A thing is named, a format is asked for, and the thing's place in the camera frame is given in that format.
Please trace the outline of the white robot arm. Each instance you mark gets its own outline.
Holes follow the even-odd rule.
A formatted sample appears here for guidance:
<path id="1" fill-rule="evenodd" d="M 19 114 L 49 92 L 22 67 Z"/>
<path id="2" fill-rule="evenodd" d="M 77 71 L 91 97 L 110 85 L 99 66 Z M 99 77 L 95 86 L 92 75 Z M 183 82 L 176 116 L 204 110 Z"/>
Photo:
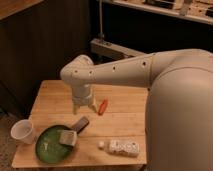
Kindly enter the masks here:
<path id="1" fill-rule="evenodd" d="M 95 65 L 79 55 L 60 71 L 75 107 L 93 84 L 145 87 L 148 171 L 213 171 L 213 52 L 182 49 Z"/>

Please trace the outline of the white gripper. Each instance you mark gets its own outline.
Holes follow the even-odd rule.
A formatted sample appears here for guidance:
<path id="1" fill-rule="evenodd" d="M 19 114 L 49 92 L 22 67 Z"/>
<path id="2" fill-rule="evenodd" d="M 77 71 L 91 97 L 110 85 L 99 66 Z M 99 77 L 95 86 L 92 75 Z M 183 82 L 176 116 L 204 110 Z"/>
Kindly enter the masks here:
<path id="1" fill-rule="evenodd" d="M 97 105 L 95 102 L 93 90 L 91 86 L 80 86 L 72 88 L 73 114 L 76 115 L 80 106 L 89 106 L 89 108 L 97 113 Z"/>

